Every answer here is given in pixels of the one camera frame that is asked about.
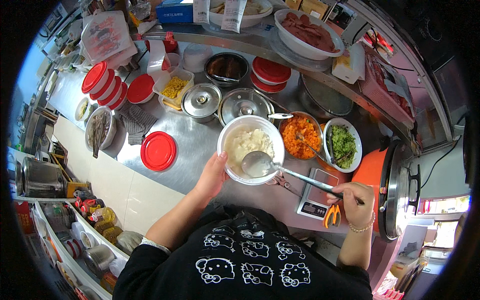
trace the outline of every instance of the blue box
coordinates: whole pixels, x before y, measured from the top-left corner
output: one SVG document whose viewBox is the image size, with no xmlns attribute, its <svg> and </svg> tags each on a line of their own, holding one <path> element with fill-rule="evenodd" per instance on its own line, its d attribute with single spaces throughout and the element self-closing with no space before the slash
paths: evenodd
<svg viewBox="0 0 480 300">
<path fill-rule="evenodd" d="M 193 23 L 192 0 L 165 0 L 155 10 L 160 23 Z"/>
</svg>

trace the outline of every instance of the bracelet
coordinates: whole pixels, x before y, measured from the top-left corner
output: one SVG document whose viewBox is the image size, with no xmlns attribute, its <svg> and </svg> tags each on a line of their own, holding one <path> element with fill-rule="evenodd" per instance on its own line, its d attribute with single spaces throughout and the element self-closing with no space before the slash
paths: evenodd
<svg viewBox="0 0 480 300">
<path fill-rule="evenodd" d="M 368 223 L 368 225 L 367 225 L 366 227 L 358 229 L 358 228 L 355 228 L 355 227 L 352 225 L 352 223 L 350 223 L 350 222 L 348 223 L 348 226 L 350 227 L 350 230 L 352 230 L 353 232 L 357 232 L 357 233 L 358 233 L 358 232 L 364 232 L 364 231 L 366 231 L 366 230 L 369 230 L 370 227 L 372 227 L 372 225 L 373 225 L 374 222 L 375 222 L 375 212 L 372 212 L 372 218 L 370 219 L 370 222 Z"/>
</svg>

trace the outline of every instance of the hand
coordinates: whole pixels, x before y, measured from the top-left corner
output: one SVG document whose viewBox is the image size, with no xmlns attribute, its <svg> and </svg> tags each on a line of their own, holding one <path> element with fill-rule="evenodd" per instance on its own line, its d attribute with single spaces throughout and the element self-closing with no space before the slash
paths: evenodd
<svg viewBox="0 0 480 300">
<path fill-rule="evenodd" d="M 372 218 L 373 204 L 375 203 L 373 188 L 359 182 L 347 182 L 335 186 L 332 191 L 343 192 L 343 208 L 348 222 L 358 229 L 367 227 Z M 365 205 L 357 205 L 355 197 L 362 199 Z M 327 198 L 329 204 L 338 201 L 338 198 L 330 193 L 327 194 Z"/>
<path fill-rule="evenodd" d="M 224 170 L 227 158 L 225 151 L 222 152 L 220 156 L 215 152 L 207 161 L 204 171 L 200 175 L 200 179 L 193 188 L 201 197 L 210 200 L 217 196 L 222 189 L 223 183 L 230 178 Z"/>
</svg>

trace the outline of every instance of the white tile floor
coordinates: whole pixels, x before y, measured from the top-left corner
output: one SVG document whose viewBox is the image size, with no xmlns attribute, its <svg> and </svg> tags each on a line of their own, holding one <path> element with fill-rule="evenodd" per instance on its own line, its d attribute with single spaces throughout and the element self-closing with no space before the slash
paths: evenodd
<svg viewBox="0 0 480 300">
<path fill-rule="evenodd" d="M 123 230 L 144 235 L 183 197 L 101 151 L 93 158 L 85 147 L 84 131 L 63 117 L 53 134 L 68 150 L 67 168 L 79 181 L 92 183 L 93 193 L 115 211 Z"/>
</svg>

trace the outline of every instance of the kitchen scale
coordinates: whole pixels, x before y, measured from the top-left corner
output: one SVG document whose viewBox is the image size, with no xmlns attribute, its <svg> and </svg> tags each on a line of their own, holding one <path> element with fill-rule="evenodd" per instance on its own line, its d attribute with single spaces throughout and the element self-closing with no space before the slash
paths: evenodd
<svg viewBox="0 0 480 300">
<path fill-rule="evenodd" d="M 311 168 L 308 177 L 331 186 L 338 185 L 338 177 L 318 168 Z M 327 193 L 307 183 L 297 208 L 297 214 L 323 220 L 329 207 Z"/>
</svg>

